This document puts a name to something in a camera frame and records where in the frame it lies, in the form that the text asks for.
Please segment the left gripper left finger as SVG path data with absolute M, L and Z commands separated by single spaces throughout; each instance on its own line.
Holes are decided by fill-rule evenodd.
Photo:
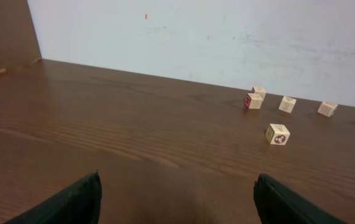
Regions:
M 98 224 L 102 187 L 92 172 L 6 224 Z

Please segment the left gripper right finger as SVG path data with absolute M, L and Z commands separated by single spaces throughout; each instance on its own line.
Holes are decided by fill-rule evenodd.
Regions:
M 268 174 L 255 181 L 254 203 L 262 223 L 344 223 Z

